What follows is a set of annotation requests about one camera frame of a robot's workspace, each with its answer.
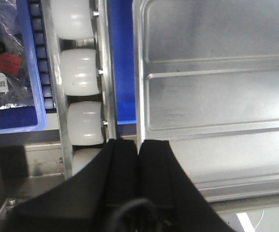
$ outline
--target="metal sheet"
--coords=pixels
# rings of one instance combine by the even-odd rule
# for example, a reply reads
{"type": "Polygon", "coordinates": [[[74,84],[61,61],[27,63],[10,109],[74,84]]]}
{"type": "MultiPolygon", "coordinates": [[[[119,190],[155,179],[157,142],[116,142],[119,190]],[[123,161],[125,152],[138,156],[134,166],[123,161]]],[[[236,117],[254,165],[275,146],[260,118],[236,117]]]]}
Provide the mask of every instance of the metal sheet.
{"type": "Polygon", "coordinates": [[[279,193],[279,1],[136,0],[137,133],[210,201],[279,193]]]}

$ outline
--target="plastic roller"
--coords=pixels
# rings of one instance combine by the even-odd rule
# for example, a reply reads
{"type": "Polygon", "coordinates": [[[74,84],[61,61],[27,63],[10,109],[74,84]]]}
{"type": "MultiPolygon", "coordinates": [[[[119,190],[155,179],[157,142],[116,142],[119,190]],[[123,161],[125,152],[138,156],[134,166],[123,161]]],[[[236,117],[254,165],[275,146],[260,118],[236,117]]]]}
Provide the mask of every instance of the plastic roller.
{"type": "Polygon", "coordinates": [[[93,49],[71,49],[61,53],[61,78],[66,95],[89,96],[100,93],[95,56],[96,51],[93,49]]]}
{"type": "Polygon", "coordinates": [[[67,128],[72,145],[96,145],[104,142],[101,105],[95,101],[70,104],[67,128]]]}
{"type": "Polygon", "coordinates": [[[89,0],[51,0],[53,24],[65,40],[93,38],[89,0]]]}

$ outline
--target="plastic bag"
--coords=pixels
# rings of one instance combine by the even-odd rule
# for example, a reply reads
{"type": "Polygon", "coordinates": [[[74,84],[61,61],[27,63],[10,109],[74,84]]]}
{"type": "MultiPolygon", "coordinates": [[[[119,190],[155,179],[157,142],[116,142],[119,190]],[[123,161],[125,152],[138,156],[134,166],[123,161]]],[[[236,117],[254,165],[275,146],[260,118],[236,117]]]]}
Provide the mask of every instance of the plastic bag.
{"type": "Polygon", "coordinates": [[[0,0],[0,109],[34,105],[15,0],[0,0]]]}

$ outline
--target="blue bin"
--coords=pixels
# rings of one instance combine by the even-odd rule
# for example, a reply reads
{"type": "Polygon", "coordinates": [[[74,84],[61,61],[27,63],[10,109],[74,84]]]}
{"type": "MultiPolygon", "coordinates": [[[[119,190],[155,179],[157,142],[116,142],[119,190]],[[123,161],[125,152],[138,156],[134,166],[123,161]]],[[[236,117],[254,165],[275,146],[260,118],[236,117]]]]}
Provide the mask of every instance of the blue bin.
{"type": "Polygon", "coordinates": [[[132,0],[110,0],[117,123],[136,123],[132,0]]]}
{"type": "Polygon", "coordinates": [[[0,134],[40,131],[47,124],[27,0],[17,0],[17,10],[19,13],[18,17],[29,70],[34,106],[0,110],[0,134]]]}

